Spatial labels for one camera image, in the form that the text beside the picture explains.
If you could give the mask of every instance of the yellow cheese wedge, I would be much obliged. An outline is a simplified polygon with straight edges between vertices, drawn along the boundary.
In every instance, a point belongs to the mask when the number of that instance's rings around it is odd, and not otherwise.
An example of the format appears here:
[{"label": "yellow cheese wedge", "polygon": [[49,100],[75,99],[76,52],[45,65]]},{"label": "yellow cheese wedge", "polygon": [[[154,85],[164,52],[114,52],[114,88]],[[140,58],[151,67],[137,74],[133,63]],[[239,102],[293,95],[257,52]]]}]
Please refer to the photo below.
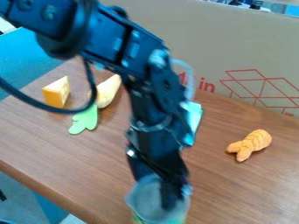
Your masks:
[{"label": "yellow cheese wedge", "polygon": [[56,108],[63,108],[67,96],[70,94],[70,85],[67,76],[43,87],[42,92],[46,104]]}]

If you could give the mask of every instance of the cardboard backdrop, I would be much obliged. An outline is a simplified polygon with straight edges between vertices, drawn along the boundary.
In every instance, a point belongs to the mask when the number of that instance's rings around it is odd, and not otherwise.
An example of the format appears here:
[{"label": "cardboard backdrop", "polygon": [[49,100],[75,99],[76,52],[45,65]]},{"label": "cardboard backdrop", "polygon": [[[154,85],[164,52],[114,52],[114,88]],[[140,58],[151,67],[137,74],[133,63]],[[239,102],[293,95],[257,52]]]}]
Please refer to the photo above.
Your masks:
[{"label": "cardboard backdrop", "polygon": [[298,18],[195,0],[101,2],[163,39],[198,88],[299,116]]}]

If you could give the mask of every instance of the green can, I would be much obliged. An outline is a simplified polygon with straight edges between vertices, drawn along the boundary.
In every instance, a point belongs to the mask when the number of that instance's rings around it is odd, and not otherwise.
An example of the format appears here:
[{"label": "green can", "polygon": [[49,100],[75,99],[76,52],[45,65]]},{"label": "green can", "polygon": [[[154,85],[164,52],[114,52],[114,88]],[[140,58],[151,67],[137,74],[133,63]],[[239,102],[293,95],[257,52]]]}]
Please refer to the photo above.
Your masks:
[{"label": "green can", "polygon": [[161,207],[161,179],[149,175],[136,183],[126,196],[126,203],[132,211],[132,224],[184,224],[189,210],[190,197],[184,196],[170,211]]}]

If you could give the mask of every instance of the robotic arm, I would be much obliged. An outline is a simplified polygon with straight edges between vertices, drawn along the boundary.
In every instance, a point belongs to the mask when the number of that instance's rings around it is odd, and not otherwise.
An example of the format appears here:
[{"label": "robotic arm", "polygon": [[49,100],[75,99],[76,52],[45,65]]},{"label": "robotic arm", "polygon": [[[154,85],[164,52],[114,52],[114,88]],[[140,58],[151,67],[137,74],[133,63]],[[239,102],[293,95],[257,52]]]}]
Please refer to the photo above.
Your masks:
[{"label": "robotic arm", "polygon": [[79,54],[86,64],[100,63],[122,77],[132,108],[126,152],[133,175],[137,181],[151,173],[161,178],[165,210],[182,200],[190,187],[179,152],[191,128],[182,107],[184,86],[163,41],[131,22],[122,8],[96,0],[0,0],[1,15],[36,32],[50,56]]}]

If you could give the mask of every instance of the green leaf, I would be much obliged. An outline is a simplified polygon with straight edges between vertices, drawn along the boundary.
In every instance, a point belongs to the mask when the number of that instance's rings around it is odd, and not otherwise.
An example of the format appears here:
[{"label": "green leaf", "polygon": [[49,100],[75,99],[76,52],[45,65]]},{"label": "green leaf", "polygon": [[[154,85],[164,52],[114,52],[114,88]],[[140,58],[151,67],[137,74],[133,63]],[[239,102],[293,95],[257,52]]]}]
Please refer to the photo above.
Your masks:
[{"label": "green leaf", "polygon": [[72,135],[81,133],[84,129],[93,130],[98,123],[98,108],[94,104],[87,111],[73,116],[73,126],[68,130]]}]

